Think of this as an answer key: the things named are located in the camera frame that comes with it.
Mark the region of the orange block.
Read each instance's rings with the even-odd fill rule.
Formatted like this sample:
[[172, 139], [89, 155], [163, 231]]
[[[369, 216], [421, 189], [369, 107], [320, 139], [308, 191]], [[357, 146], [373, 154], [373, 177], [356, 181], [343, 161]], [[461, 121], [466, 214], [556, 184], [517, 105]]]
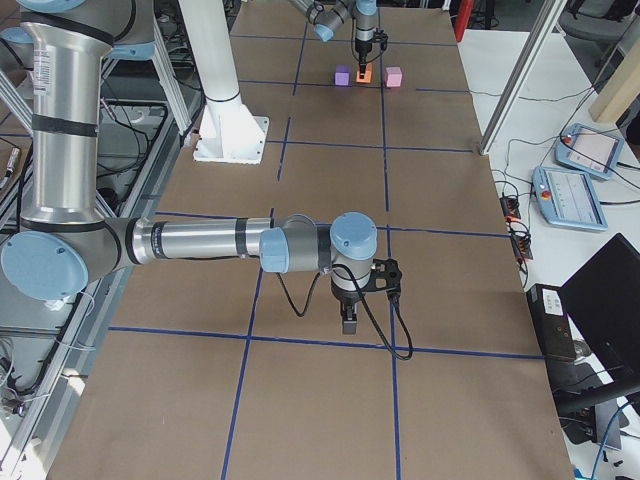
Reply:
[[356, 77], [355, 77], [356, 82], [359, 84], [370, 84], [372, 81], [372, 65], [367, 64], [367, 72], [365, 76], [360, 76], [358, 70], [356, 72]]

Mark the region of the purple block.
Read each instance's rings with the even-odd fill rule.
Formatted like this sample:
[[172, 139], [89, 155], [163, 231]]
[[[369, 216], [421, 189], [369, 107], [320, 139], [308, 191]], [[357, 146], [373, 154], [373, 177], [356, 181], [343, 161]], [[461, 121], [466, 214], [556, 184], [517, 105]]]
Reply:
[[348, 65], [337, 65], [334, 71], [334, 85], [348, 87], [351, 83], [351, 69]]

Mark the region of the pink block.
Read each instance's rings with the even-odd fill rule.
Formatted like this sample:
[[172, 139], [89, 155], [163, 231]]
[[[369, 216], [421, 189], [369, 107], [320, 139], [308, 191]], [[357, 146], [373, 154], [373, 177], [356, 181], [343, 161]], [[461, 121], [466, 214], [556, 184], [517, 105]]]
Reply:
[[398, 66], [389, 66], [385, 68], [385, 87], [399, 88], [402, 85], [403, 72]]

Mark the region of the brown paper table mat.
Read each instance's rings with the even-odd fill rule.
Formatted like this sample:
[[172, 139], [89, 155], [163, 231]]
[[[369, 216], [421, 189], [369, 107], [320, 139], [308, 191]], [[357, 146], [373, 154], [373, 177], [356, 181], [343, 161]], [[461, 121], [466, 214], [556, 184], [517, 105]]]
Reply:
[[53, 479], [568, 479], [527, 302], [446, 14], [385, 8], [403, 85], [337, 88], [349, 32], [317, 40], [252, 2], [231, 43], [257, 165], [180, 154], [159, 220], [360, 211], [402, 270], [342, 333], [327, 277], [254, 260], [134, 269]]

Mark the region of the orange black power strip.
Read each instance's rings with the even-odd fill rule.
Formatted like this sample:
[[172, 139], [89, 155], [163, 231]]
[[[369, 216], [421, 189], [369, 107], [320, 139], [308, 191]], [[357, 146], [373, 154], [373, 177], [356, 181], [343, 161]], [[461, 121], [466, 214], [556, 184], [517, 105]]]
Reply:
[[523, 265], [533, 259], [531, 251], [531, 233], [529, 227], [523, 222], [519, 200], [515, 195], [502, 195], [500, 205], [504, 215], [507, 231], [510, 235], [511, 245], [516, 261]]

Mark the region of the black computer box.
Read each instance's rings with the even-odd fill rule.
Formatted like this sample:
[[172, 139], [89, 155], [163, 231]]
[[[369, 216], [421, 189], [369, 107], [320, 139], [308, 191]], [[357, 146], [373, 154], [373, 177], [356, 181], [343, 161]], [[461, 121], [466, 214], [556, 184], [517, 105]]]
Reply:
[[534, 284], [527, 292], [527, 302], [541, 353], [551, 360], [576, 360], [568, 315], [562, 305], [559, 289]]

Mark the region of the far teach pendant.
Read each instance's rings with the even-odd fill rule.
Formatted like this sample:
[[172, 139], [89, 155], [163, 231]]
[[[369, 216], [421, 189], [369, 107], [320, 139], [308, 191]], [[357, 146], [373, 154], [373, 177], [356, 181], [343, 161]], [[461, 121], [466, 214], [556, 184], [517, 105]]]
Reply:
[[565, 167], [609, 180], [622, 152], [621, 138], [580, 123], [570, 125], [555, 147], [556, 161]]

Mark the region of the teach pendant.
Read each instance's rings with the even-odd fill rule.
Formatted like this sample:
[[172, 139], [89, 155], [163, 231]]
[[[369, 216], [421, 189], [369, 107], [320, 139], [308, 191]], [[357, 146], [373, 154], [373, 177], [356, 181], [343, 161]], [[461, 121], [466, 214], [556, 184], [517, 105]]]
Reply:
[[538, 166], [532, 172], [532, 184], [538, 208], [549, 224], [597, 232], [608, 229], [587, 173]]
[[556, 161], [565, 167], [609, 180], [622, 152], [621, 138], [580, 123], [570, 125], [555, 147]]

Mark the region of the near teach pendant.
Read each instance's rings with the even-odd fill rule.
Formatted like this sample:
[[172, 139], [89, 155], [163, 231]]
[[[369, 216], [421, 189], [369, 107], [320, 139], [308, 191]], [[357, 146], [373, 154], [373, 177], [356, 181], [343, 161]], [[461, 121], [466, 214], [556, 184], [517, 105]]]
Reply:
[[597, 232], [608, 229], [587, 173], [538, 166], [532, 172], [532, 184], [538, 208], [549, 224]]

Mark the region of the black monitor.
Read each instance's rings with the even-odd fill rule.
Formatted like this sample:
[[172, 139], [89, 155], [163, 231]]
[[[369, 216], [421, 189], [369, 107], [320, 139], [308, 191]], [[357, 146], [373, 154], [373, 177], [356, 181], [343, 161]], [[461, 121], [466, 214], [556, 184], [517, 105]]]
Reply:
[[578, 395], [562, 394], [566, 415], [623, 396], [639, 398], [639, 252], [617, 233], [559, 291], [561, 303], [613, 381]]

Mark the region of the wooden beam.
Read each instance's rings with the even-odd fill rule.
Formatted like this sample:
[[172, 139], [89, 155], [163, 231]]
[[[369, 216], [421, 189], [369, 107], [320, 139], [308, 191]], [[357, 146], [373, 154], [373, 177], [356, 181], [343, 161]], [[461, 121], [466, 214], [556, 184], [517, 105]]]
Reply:
[[639, 15], [622, 37], [624, 59], [589, 107], [593, 121], [615, 123], [639, 95]]

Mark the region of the white pedestal column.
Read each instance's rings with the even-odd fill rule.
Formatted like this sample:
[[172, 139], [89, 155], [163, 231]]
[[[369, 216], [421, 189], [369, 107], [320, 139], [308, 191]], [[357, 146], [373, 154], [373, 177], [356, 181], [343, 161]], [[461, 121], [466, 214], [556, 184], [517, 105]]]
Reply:
[[206, 104], [194, 159], [258, 164], [269, 126], [243, 103], [221, 1], [179, 3]]

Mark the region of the aluminium frame post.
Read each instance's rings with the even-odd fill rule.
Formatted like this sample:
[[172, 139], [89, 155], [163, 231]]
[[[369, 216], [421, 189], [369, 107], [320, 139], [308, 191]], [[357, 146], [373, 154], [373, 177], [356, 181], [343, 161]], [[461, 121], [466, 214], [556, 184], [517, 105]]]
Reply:
[[482, 136], [479, 145], [481, 155], [490, 152], [565, 4], [562, 0], [547, 0], [543, 3]]

